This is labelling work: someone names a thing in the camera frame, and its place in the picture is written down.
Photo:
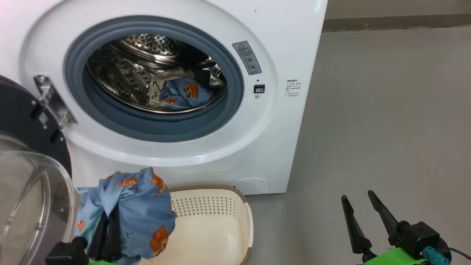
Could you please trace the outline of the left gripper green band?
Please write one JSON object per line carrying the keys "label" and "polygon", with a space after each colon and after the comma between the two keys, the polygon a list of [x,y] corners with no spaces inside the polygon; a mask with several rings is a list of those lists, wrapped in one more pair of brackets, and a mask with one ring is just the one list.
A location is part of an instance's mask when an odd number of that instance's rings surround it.
{"label": "left gripper green band", "polygon": [[[107,253],[107,235],[109,225],[109,255]],[[88,257],[93,261],[88,265],[117,265],[113,261],[121,259],[121,233],[118,213],[111,213],[108,216],[102,212],[101,218],[96,226],[96,230],[89,243]]]}

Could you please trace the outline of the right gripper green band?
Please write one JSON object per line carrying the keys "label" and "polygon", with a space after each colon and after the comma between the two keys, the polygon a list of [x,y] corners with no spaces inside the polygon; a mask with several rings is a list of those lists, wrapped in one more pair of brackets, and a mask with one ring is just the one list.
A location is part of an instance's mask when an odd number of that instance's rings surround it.
{"label": "right gripper green band", "polygon": [[[374,191],[367,192],[369,199],[375,211],[380,215],[382,223],[388,234],[388,242],[390,245],[399,245],[399,236],[396,230],[398,221],[394,218],[393,214],[382,203]],[[341,203],[343,206],[344,217],[346,220],[348,235],[352,252],[355,254],[366,254],[371,251],[372,244],[368,238],[365,237],[360,228],[355,216],[354,209],[346,195],[342,195]],[[415,260],[402,248],[395,248],[389,250],[382,255],[376,257],[363,256],[361,265],[428,265],[429,261],[426,259]]]}

